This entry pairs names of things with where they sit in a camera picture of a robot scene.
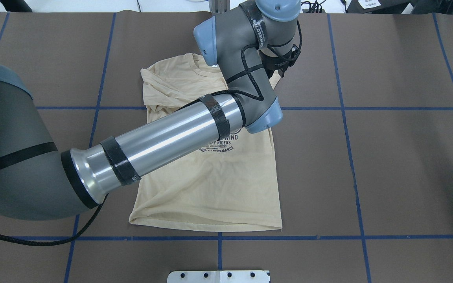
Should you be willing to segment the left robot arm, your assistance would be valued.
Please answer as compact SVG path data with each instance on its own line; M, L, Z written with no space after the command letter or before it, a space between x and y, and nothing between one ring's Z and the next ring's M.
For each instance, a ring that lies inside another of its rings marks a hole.
M228 89L205 94L153 122L87 150L59 152L30 93L0 64L0 215L55 220L100 209L113 190L245 128L255 134L282 119L263 50L290 63L300 32L297 0L248 0L194 29L207 64Z

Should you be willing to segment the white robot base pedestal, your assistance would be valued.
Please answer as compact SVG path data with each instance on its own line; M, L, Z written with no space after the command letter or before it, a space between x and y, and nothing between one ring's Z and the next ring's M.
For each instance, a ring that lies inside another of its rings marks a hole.
M270 283L265 270L203 270L176 271L167 277L167 283Z

